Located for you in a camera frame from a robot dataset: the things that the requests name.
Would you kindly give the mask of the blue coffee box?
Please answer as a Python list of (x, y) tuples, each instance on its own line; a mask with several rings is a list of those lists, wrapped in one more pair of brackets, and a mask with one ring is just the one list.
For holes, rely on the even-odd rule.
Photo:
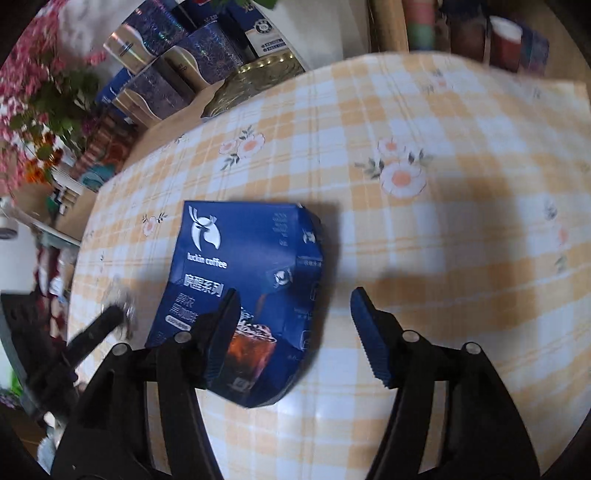
[(276, 403), (308, 349), (322, 264), (321, 221), (304, 206), (187, 201), (145, 344), (189, 330), (233, 289), (240, 317), (211, 390), (245, 408)]

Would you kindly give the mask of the clear plastic wrapper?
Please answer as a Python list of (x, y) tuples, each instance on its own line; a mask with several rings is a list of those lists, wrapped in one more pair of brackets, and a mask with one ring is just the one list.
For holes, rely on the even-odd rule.
[(136, 302), (133, 291), (119, 276), (110, 280), (101, 300), (101, 311), (111, 306), (117, 306), (123, 312), (123, 320), (114, 329), (114, 335), (120, 341), (130, 341), (137, 330)]

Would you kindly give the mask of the white lamp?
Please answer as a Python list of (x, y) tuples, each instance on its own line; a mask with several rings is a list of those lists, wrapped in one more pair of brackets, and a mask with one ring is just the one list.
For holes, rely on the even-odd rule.
[(11, 240), (18, 237), (18, 225), (27, 225), (29, 228), (36, 228), (41, 232), (58, 238), (73, 246), (79, 247), (81, 242), (75, 238), (66, 235), (46, 223), (26, 214), (24, 211), (13, 205), (9, 197), (1, 198), (1, 239)]

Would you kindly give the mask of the yellow plaid tablecloth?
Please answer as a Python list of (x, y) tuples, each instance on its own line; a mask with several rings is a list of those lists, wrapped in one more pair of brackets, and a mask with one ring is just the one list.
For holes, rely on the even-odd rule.
[(99, 192), (68, 332), (112, 278), (136, 294), (141, 346), (187, 200), (300, 203), (324, 226), (311, 367), (276, 404), (204, 392), (229, 479), (362, 479), (394, 394), (374, 377), (349, 295), (431, 342), (479, 343), (539, 464), (590, 408), (590, 101), (581, 82), (442, 54), (359, 57), (301, 75), (140, 154)]

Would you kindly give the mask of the teal round object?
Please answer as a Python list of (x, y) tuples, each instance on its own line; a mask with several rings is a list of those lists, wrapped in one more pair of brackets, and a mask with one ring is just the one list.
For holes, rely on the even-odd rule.
[(87, 189), (97, 192), (115, 175), (113, 165), (95, 164), (79, 177), (79, 183)]

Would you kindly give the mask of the woven flower basket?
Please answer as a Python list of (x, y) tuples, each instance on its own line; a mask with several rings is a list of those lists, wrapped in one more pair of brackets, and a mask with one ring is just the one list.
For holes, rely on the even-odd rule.
[(71, 167), (69, 175), (82, 182), (84, 176), (97, 174), (102, 182), (118, 174), (137, 139), (138, 131), (123, 117), (108, 109), (86, 142), (83, 154)]

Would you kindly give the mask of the blue gold gift box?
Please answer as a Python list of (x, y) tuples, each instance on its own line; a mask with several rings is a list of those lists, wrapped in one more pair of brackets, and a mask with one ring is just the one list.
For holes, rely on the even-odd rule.
[(163, 63), (152, 64), (130, 79), (113, 105), (148, 129), (187, 107), (193, 98), (191, 87)]
[(144, 1), (113, 31), (103, 47), (131, 75), (137, 75), (188, 35), (174, 16), (176, 1)]
[(178, 41), (162, 57), (195, 93), (225, 80), (245, 63), (217, 21)]

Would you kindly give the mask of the gold foil tray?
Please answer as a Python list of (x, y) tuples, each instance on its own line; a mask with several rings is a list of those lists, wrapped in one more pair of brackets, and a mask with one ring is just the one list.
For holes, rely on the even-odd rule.
[(242, 65), (223, 81), (211, 101), (204, 106), (201, 118), (220, 115), (302, 73), (304, 67), (290, 50)]

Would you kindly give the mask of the pink blossom bouquet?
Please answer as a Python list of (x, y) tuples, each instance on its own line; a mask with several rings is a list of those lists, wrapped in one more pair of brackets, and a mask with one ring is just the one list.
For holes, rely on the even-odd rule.
[(1, 67), (1, 194), (25, 183), (50, 184), (66, 153), (79, 159), (98, 121), (96, 51), (67, 62), (58, 52), (64, 1), (48, 6), (25, 28)]

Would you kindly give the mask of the white blue milk box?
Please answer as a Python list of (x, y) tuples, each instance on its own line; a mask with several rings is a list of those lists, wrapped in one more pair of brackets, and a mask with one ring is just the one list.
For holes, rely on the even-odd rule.
[(238, 4), (231, 1), (228, 4), (228, 10), (242, 28), (257, 57), (287, 50), (287, 43), (283, 40), (279, 30), (252, 3), (244, 1), (242, 4)]

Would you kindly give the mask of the white flower pot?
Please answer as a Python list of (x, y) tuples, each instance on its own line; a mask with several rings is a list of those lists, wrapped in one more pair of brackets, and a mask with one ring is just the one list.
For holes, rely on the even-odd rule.
[(257, 8), (305, 71), (370, 52), (365, 0), (280, 0), (273, 9)]

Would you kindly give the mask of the red cup with lid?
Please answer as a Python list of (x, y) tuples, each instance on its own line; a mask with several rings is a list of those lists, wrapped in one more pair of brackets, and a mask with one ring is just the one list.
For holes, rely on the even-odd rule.
[(519, 69), (523, 29), (515, 22), (491, 16), (490, 65), (516, 73)]

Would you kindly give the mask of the stack of paper cups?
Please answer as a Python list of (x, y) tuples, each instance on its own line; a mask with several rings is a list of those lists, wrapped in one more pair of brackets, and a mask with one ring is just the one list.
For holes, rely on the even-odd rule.
[(435, 48), (435, 13), (432, 0), (403, 1), (409, 48), (433, 50)]

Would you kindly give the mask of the small blue box on shelf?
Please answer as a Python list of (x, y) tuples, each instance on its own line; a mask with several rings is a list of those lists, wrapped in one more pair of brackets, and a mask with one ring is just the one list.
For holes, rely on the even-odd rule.
[(523, 26), (519, 70), (543, 77), (549, 58), (550, 45), (546, 37), (536, 30)]

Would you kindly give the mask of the wooden shelf unit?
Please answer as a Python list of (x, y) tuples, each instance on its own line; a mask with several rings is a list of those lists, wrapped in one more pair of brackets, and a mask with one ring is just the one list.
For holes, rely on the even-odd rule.
[[(545, 75), (590, 83), (588, 1), (487, 1), (494, 15), (522, 21), (549, 40)], [(379, 51), (409, 49), (404, 3), (370, 1), (372, 37)]]

